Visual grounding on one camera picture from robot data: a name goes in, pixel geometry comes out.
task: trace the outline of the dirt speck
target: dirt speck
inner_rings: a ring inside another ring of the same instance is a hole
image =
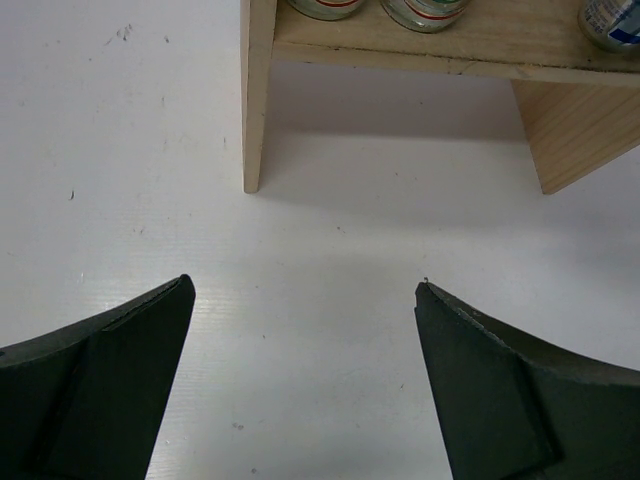
[[[129,39],[129,35],[131,35],[132,30],[133,27],[131,26],[131,24],[128,24],[126,27],[118,29],[118,31],[116,32],[116,37],[121,38],[126,42]]]

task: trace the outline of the silver can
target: silver can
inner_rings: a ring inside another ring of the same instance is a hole
[[[318,20],[340,20],[355,12],[365,0],[289,0],[299,12]]]
[[[585,0],[578,23],[587,38],[605,50],[640,47],[640,0]]]
[[[455,22],[471,0],[381,0],[389,16],[403,27],[433,33]]]

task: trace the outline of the light wood plank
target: light wood plank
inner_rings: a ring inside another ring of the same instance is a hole
[[[242,152],[244,191],[255,193],[267,111],[277,0],[242,0]]]
[[[542,191],[640,145],[640,89],[513,81]]]
[[[280,0],[274,57],[521,80],[640,87],[640,58],[612,55],[581,33],[581,0],[475,0],[447,30],[417,34],[377,0],[338,22]]]

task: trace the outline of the white floor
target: white floor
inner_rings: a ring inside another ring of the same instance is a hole
[[[189,273],[153,480],[450,479],[424,276],[640,369],[639,150],[544,197],[508,82],[280,64],[244,195],[233,3],[0,7],[0,345]]]

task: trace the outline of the wooden shelf leg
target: wooden shelf leg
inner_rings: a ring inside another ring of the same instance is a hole
[[[545,194],[640,145],[640,89],[524,80],[511,84]]]
[[[242,0],[242,168],[244,191],[255,193],[267,110],[277,0]]]

